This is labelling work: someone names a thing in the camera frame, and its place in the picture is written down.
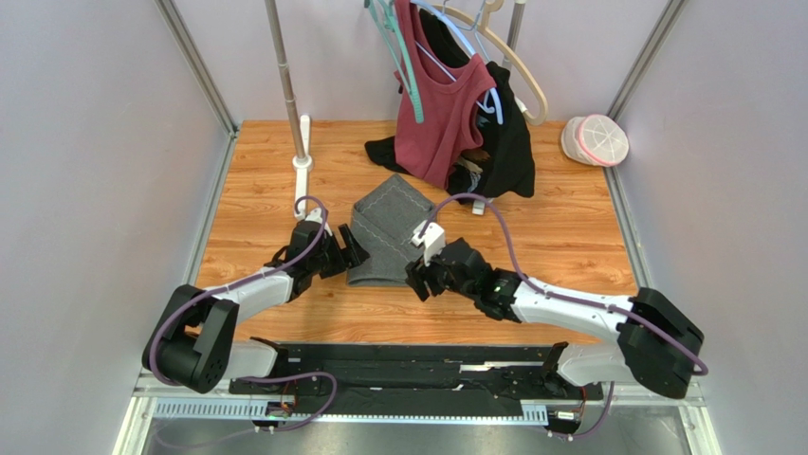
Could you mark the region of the grey cloth napkin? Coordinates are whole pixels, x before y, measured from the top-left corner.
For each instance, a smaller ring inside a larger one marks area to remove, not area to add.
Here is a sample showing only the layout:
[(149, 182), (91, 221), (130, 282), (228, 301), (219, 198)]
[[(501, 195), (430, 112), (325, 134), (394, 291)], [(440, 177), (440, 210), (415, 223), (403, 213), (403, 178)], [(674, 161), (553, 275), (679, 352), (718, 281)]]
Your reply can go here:
[(370, 258), (348, 271), (347, 284), (405, 287), (405, 267), (421, 256), (411, 243), (413, 231), (433, 210), (434, 203), (398, 174), (357, 201), (350, 229)]

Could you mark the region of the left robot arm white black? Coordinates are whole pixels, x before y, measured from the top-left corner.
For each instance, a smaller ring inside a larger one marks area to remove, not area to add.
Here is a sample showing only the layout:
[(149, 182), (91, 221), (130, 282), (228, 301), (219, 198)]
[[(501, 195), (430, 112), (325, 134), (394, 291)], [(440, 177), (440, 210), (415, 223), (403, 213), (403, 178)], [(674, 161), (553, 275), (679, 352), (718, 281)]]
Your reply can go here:
[(144, 348), (142, 366), (166, 385), (198, 393), (226, 380), (266, 378), (280, 346), (259, 338), (237, 341), (237, 326), (294, 301), (315, 277), (337, 276), (369, 258), (348, 226), (333, 232), (323, 220), (303, 220), (288, 245), (255, 273), (216, 287), (178, 286)]

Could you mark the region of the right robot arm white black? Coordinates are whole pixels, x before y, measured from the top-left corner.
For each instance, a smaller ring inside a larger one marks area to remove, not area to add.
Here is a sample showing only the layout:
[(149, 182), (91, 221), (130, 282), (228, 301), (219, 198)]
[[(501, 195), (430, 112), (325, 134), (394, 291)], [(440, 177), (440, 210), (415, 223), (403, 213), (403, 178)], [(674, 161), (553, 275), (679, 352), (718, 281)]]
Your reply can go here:
[(642, 287), (633, 296), (597, 295), (557, 287), (494, 268), (464, 239), (429, 251), (405, 268), (421, 300), (451, 292), (471, 300), (490, 319), (553, 325), (596, 344), (556, 344), (545, 368), (582, 387), (633, 380), (670, 399), (684, 398), (690, 381), (706, 373), (698, 354), (703, 332), (663, 293)]

